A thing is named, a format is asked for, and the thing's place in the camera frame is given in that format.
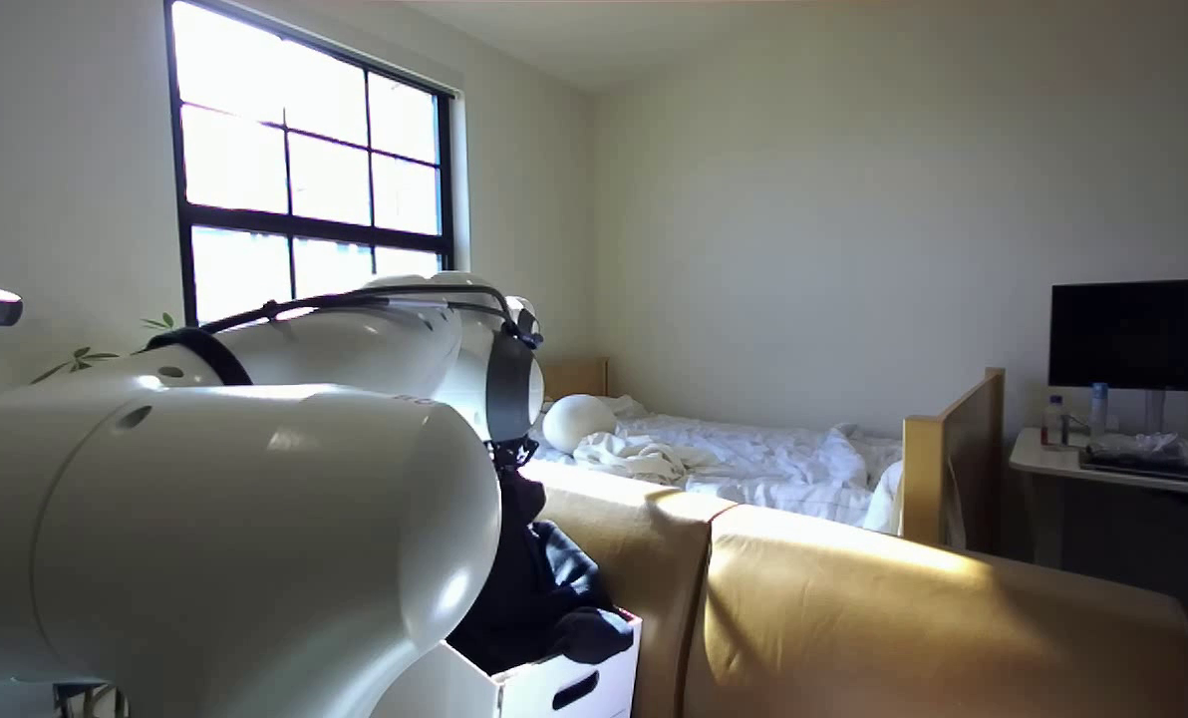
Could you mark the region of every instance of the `black monitor screen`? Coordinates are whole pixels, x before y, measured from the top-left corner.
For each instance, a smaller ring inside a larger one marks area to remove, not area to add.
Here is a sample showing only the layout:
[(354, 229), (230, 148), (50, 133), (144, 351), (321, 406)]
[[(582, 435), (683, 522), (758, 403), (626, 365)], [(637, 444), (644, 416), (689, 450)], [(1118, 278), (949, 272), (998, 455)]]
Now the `black monitor screen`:
[(1188, 390), (1188, 278), (1052, 287), (1049, 385)]

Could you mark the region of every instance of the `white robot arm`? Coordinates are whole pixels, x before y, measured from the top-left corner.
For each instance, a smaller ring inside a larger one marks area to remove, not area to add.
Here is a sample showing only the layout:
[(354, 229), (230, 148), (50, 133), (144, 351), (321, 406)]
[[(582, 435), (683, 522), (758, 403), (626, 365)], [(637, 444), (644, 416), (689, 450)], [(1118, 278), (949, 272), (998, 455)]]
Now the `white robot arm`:
[(6, 390), (0, 686), (104, 680), (141, 718), (369, 716), (495, 561), (484, 444), (521, 439), (532, 346), (495, 287), (408, 278)]

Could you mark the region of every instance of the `window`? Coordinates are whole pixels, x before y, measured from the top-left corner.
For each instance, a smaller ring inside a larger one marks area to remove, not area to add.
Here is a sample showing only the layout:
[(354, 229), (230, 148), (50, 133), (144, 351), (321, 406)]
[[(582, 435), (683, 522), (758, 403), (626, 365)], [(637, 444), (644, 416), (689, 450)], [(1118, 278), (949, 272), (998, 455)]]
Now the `window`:
[(188, 321), (454, 269), (450, 93), (173, 0)]

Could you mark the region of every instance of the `pillow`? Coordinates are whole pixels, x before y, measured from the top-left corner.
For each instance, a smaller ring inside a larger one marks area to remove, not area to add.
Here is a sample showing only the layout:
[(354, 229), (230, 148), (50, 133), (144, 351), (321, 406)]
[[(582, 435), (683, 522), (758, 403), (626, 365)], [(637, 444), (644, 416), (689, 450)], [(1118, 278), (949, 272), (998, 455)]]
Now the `pillow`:
[(573, 450), (588, 435), (610, 432), (616, 423), (605, 401), (564, 397), (543, 418), (543, 439), (559, 450)]

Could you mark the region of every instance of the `ceiling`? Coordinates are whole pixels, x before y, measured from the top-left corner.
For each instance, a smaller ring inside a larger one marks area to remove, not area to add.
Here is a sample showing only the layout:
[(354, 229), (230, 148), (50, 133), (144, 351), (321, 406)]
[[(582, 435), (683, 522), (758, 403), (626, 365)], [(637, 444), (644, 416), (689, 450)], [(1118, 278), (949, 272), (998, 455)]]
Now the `ceiling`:
[(402, 0), (582, 93), (617, 88), (778, 0)]

